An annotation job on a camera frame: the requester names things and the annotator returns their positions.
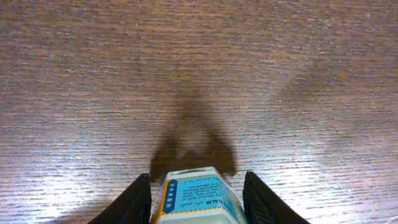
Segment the small jar gold lid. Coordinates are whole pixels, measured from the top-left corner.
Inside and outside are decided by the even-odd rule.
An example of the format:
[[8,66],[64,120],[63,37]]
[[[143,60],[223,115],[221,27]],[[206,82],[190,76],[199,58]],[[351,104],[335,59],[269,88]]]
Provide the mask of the small jar gold lid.
[[153,224],[247,224],[236,192],[214,167],[169,172],[152,207]]

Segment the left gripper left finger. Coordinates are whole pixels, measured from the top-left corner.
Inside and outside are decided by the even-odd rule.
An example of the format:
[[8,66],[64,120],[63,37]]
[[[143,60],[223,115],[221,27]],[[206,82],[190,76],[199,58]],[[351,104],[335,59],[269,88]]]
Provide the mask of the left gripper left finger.
[[143,173],[88,224],[149,224],[151,208],[150,177]]

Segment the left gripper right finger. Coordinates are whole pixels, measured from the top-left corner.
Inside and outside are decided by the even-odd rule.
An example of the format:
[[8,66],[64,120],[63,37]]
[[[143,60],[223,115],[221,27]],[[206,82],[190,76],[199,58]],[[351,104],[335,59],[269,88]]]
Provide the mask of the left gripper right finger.
[[245,175],[243,204],[250,224],[309,224],[251,171]]

